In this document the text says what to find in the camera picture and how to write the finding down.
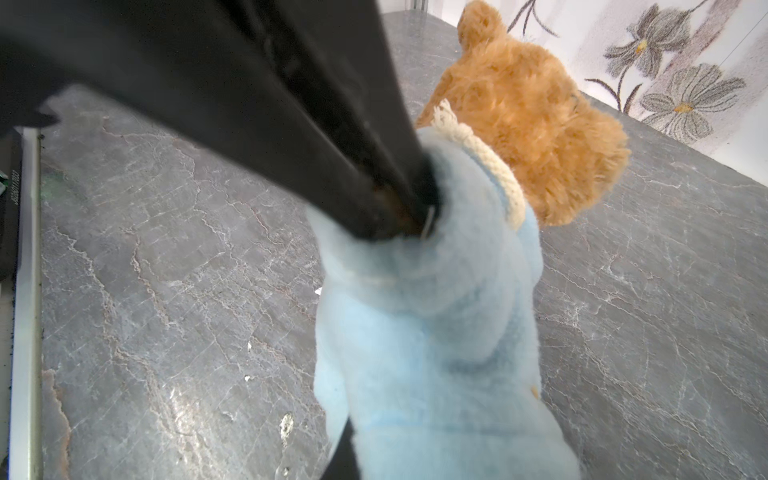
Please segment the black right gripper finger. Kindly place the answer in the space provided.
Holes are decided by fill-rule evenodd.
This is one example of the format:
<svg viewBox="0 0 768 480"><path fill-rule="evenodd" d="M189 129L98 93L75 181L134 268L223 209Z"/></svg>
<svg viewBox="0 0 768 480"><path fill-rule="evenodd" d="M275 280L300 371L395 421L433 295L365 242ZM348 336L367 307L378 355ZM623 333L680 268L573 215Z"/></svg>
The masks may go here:
<svg viewBox="0 0 768 480"><path fill-rule="evenodd" d="M359 480L360 470L352 443L354 428L348 419L321 480Z"/></svg>

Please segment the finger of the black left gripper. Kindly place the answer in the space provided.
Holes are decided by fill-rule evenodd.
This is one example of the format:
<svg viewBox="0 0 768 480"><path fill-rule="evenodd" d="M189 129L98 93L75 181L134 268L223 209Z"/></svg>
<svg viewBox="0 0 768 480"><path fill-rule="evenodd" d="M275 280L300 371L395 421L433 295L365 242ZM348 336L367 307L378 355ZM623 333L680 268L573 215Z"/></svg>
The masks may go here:
<svg viewBox="0 0 768 480"><path fill-rule="evenodd" d="M245 1L254 41L309 119L362 177L389 231L427 231L436 181L405 108L373 1Z"/></svg>
<svg viewBox="0 0 768 480"><path fill-rule="evenodd" d="M384 209L252 38L245 1L5 1L1 126L82 84L302 197L356 237L390 238Z"/></svg>

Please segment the light blue teddy hoodie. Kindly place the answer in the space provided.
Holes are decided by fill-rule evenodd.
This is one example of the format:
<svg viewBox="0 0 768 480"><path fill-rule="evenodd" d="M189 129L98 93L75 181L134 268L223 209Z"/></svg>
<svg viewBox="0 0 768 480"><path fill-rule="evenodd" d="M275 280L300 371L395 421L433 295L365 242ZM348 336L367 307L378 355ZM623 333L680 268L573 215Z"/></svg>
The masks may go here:
<svg viewBox="0 0 768 480"><path fill-rule="evenodd" d="M466 149L432 128L441 207L426 238L367 242L317 210L325 279L314 393L365 479L577 479L580 462L541 400L533 293L539 228Z"/></svg>

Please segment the brown teddy bear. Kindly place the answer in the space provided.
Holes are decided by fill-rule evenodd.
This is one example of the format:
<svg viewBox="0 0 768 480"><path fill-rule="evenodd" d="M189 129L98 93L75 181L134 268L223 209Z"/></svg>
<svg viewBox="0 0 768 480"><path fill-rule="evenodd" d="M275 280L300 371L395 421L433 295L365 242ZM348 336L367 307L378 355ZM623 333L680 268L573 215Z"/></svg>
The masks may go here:
<svg viewBox="0 0 768 480"><path fill-rule="evenodd" d="M618 181L630 156L621 123L594 108L549 51L509 36L499 11L466 4L461 57L417 118L428 126L447 101L504 161L544 227L571 223Z"/></svg>

